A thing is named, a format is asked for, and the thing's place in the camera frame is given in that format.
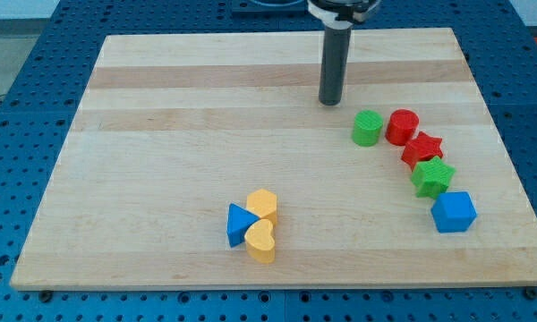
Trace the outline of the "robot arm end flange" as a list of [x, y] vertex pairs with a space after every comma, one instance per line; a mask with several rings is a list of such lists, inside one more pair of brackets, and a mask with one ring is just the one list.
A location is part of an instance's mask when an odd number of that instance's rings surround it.
[[362, 24], [379, 9], [381, 0], [308, 0], [308, 11], [319, 20], [332, 24]]

